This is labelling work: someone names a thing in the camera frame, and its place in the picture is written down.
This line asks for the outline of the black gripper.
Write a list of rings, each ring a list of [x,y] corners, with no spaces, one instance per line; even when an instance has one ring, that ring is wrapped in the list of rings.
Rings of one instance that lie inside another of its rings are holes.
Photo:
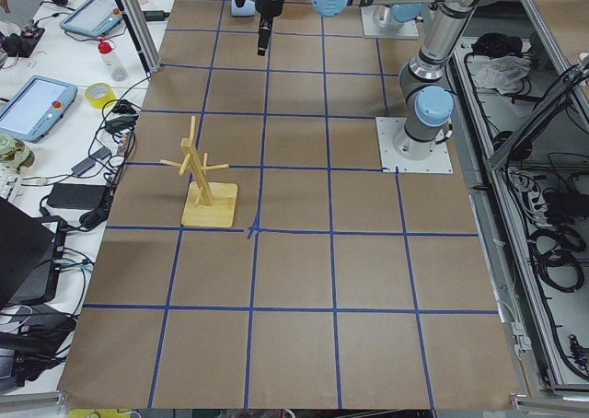
[[[281,15],[284,0],[256,0],[256,9],[264,18],[274,18]],[[262,19],[259,24],[258,56],[265,56],[268,49],[268,21]]]

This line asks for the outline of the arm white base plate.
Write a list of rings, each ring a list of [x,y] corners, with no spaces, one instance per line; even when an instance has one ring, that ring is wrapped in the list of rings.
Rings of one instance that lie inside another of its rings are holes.
[[[388,173],[452,174],[453,168],[443,132],[430,142],[417,142],[405,132],[405,118],[375,119],[381,169]]]
[[[417,40],[419,31],[416,18],[420,13],[420,4],[362,7],[364,36],[372,39]]]

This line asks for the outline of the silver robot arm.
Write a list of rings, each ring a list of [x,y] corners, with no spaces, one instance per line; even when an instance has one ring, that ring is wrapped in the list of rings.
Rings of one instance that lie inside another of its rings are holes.
[[[348,6],[429,4],[437,7],[433,24],[419,53],[399,74],[408,118],[395,133],[393,146],[402,157],[421,161],[428,158],[436,137],[448,123],[454,108],[450,94],[438,86],[458,39],[479,6],[499,0],[310,0],[322,17],[334,17]]]
[[[393,4],[378,6],[373,14],[377,26],[384,29],[399,29],[417,18],[422,11],[421,4]]]

